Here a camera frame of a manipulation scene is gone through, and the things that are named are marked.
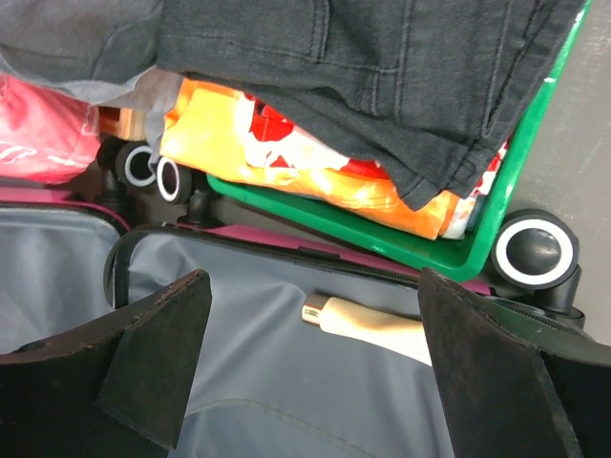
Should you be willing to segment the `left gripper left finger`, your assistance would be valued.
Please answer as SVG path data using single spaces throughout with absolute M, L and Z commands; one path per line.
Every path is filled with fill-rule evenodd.
M 4 457 L 165 457 L 176 449 L 208 317 L 195 270 L 1 357 Z

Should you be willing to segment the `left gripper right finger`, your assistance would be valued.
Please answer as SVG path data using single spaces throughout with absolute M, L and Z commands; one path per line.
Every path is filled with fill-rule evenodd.
M 609 456 L 609 346 L 431 269 L 417 292 L 455 456 Z

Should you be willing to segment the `pink hard-shell suitcase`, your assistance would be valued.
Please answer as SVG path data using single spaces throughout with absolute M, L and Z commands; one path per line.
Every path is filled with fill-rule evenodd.
M 1 194 L 1 357 L 195 270 L 212 302 L 176 449 L 165 457 L 455 457 L 430 366 L 304 323 L 310 293 L 421 315 L 413 281 L 301 249 Z

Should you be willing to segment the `green plastic tray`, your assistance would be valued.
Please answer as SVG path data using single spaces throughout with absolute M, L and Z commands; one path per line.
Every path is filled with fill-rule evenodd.
M 212 189 L 241 203 L 303 225 L 326 237 L 356 245 L 409 267 L 431 267 L 455 281 L 469 281 L 484 267 L 505 218 L 540 124 L 554 95 L 591 3 L 575 16 L 565 44 L 548 77 L 516 126 L 509 151 L 491 191 L 474 213 L 474 228 L 463 239 L 423 239 L 361 218 L 320 200 L 301 198 L 269 188 L 208 178 Z

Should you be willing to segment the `orange item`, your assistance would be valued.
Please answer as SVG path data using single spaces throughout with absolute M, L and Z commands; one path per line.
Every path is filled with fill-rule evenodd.
M 260 99 L 184 80 L 165 117 L 162 156 L 220 179 L 318 198 L 425 239 L 463 236 L 474 198 L 443 192 L 418 211 L 375 161 L 343 156 Z

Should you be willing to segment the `white red floral garment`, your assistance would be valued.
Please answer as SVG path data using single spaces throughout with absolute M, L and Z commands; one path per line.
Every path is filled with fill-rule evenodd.
M 463 237 L 507 152 L 502 146 L 467 198 L 444 191 L 413 211 L 378 162 L 333 151 L 254 96 L 239 95 L 235 131 L 243 147 L 241 182 L 317 198 L 425 239 Z

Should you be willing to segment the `black denim jeans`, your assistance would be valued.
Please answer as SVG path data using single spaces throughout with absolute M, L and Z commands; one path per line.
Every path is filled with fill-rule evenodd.
M 158 65 L 253 95 L 379 162 L 413 210 L 468 196 L 581 1 L 167 1 Z

